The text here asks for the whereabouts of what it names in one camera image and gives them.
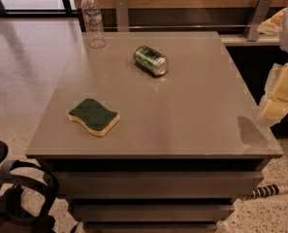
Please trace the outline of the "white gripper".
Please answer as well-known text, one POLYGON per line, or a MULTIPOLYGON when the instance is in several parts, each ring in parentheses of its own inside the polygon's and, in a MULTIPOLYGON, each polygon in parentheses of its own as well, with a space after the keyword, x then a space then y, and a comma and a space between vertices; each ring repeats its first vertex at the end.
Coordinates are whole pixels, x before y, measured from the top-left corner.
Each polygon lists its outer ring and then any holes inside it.
MULTIPOLYGON (((288 7, 263 21, 257 31, 265 35, 279 35, 280 48, 288 52, 288 7)), ((288 63, 274 64, 265 84, 265 94, 259 104, 259 120, 265 124, 277 124, 287 115, 288 63)))

